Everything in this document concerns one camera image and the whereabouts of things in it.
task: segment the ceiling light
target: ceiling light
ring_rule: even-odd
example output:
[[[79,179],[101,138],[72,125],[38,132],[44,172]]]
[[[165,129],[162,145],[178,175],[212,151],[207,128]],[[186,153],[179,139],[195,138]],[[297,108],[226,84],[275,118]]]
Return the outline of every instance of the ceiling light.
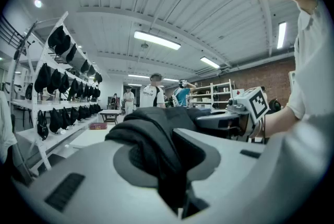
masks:
[[[216,68],[216,69],[220,68],[220,66],[219,66],[217,63],[214,63],[213,61],[210,61],[208,58],[203,57],[203,58],[201,58],[200,60],[201,60],[202,62],[207,63],[208,65],[211,65],[212,67],[214,67],[214,68]]]
[[[149,76],[138,76],[138,75],[129,75],[129,76],[132,76],[132,77],[141,77],[141,78],[150,78]]]
[[[34,4],[35,4],[35,6],[36,6],[37,8],[42,7],[42,2],[39,1],[39,0],[35,0],[35,1],[34,1]]]
[[[279,32],[278,43],[277,43],[277,48],[278,49],[283,47],[286,28],[287,28],[287,23],[286,22],[282,22],[282,23],[279,24],[280,32]]]
[[[162,38],[159,36],[155,36],[153,34],[145,33],[142,31],[135,31],[135,38],[150,41],[162,46],[167,46],[171,49],[178,50],[181,47],[181,44],[168,40],[166,38]]]
[[[179,82],[179,80],[176,80],[176,79],[169,79],[169,78],[164,78],[163,80],[173,81],[173,82]]]

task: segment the white table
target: white table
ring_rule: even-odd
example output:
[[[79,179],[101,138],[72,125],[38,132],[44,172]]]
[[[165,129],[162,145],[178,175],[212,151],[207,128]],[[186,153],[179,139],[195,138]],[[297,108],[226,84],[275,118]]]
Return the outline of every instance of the white table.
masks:
[[[69,145],[73,148],[81,149],[95,143],[101,143],[104,141],[106,134],[108,134],[114,126],[115,125],[107,125],[106,129],[88,129],[74,139]]]
[[[120,115],[121,113],[122,113],[121,110],[102,110],[101,112],[99,112],[99,114],[102,115],[104,123],[105,122],[115,122],[115,124],[118,124],[117,116]],[[110,121],[111,119],[107,118],[108,115],[115,117],[115,119],[112,119],[112,121]]]

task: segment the blue shirt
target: blue shirt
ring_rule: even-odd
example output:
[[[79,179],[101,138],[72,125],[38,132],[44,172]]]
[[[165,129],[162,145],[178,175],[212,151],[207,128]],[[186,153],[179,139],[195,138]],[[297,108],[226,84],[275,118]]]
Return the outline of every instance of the blue shirt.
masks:
[[[182,88],[181,91],[175,95],[176,98],[177,98],[177,101],[178,103],[181,105],[181,106],[187,106],[187,102],[186,102],[186,96],[190,93],[190,89],[189,88]]]

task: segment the man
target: man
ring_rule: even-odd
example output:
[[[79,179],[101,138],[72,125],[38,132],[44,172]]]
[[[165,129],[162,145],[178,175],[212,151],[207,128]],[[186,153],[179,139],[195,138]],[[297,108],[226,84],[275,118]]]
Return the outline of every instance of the man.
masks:
[[[165,107],[165,100],[163,97],[163,91],[159,87],[161,84],[162,76],[160,74],[153,74],[150,77],[151,84],[147,85],[141,93],[140,107]]]
[[[327,47],[333,46],[331,44],[333,26],[330,14],[322,0],[294,1],[300,10],[298,35],[294,45],[296,75],[302,75],[303,71],[309,70],[311,65],[318,65],[314,64],[312,59],[318,58],[320,53],[326,57],[324,52],[329,52]],[[267,137],[274,133],[287,131],[298,121],[308,118],[311,114],[321,112],[321,110],[315,111],[316,107],[309,105],[312,102],[312,97],[309,95],[310,86],[307,83],[309,84],[309,82],[303,82],[302,88],[295,82],[287,106],[279,112],[266,115],[265,132]]]
[[[128,86],[123,99],[125,100],[125,114],[131,114],[134,107],[135,95],[131,92],[132,87]]]
[[[174,95],[177,98],[177,101],[180,106],[187,106],[187,95],[191,92],[194,92],[196,86],[188,83],[186,80],[181,79],[178,82],[179,87],[174,90]]]

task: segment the book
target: book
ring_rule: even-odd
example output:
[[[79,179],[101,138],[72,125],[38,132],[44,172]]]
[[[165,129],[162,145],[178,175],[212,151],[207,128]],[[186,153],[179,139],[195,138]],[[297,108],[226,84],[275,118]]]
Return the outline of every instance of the book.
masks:
[[[91,123],[89,126],[90,130],[106,129],[107,123]]]

